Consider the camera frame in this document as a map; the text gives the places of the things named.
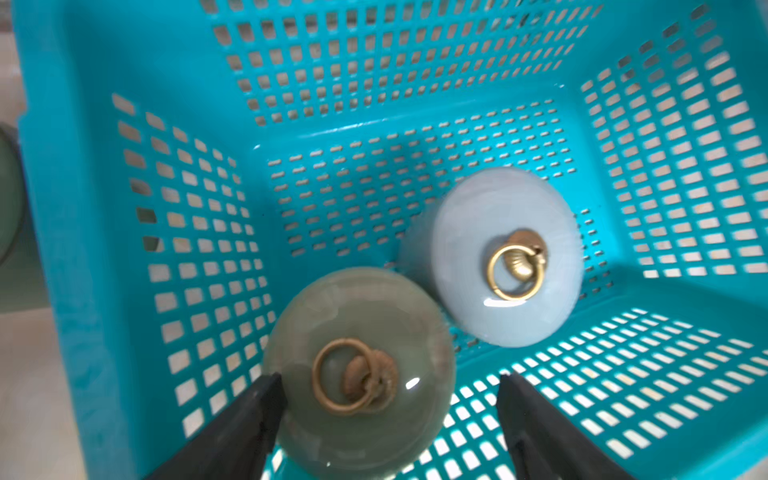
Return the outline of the teal plastic basket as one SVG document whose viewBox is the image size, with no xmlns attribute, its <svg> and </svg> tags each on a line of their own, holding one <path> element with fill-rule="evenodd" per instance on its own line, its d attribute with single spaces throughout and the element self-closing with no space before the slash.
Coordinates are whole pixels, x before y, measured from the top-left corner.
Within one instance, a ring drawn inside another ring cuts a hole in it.
<svg viewBox="0 0 768 480">
<path fill-rule="evenodd" d="M 400 478 L 512 478 L 519 373 L 638 479 L 767 457 L 763 1 L 15 1 L 20 147 L 85 469 L 139 479 L 265 370 L 290 300 L 399 267 L 415 218 L 515 167 L 583 280 L 529 347 L 453 328 Z"/>
</svg>

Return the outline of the blue-grey tea canister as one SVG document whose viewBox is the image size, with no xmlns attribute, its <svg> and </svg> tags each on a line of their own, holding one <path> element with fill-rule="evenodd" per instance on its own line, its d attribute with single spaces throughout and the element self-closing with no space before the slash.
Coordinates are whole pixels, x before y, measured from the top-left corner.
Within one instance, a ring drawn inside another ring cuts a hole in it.
<svg viewBox="0 0 768 480">
<path fill-rule="evenodd" d="M 457 328 L 519 348 L 543 341 L 574 310 L 582 238 L 563 197 L 512 167 L 470 175 L 405 231 L 398 269 L 438 300 Z"/>
</svg>

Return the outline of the dark green tea canister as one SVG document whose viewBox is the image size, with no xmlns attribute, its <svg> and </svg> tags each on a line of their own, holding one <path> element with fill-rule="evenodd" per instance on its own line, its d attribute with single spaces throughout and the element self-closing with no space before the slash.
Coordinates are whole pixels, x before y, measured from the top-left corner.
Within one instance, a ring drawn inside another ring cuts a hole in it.
<svg viewBox="0 0 768 480">
<path fill-rule="evenodd" d="M 1 124 L 1 312 L 49 305 L 29 208 L 18 131 Z"/>
</svg>

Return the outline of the olive green tea canister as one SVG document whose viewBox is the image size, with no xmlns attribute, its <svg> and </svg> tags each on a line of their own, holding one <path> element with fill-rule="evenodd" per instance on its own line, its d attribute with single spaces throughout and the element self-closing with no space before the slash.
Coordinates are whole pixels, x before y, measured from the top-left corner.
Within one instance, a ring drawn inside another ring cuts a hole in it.
<svg viewBox="0 0 768 480">
<path fill-rule="evenodd" d="M 456 382 L 452 337 L 436 302 L 406 277 L 357 267 L 328 274 L 280 315 L 264 369 L 287 407 L 278 441 L 307 474 L 379 479 L 435 440 Z"/>
</svg>

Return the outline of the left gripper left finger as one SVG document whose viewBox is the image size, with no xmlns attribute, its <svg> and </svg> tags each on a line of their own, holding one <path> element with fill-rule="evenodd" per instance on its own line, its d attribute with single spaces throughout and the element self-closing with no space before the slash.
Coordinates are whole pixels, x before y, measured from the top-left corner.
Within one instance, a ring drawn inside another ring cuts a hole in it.
<svg viewBox="0 0 768 480">
<path fill-rule="evenodd" d="M 149 479 L 259 479 L 287 399 L 278 373 L 263 375 Z"/>
</svg>

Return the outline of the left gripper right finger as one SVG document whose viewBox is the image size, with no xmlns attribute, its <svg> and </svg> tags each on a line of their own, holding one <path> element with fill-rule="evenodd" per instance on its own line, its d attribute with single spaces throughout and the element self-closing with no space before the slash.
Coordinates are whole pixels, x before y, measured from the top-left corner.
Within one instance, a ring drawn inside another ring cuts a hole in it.
<svg viewBox="0 0 768 480">
<path fill-rule="evenodd" d="M 629 479 L 517 373 L 500 377 L 497 416 L 518 479 Z"/>
</svg>

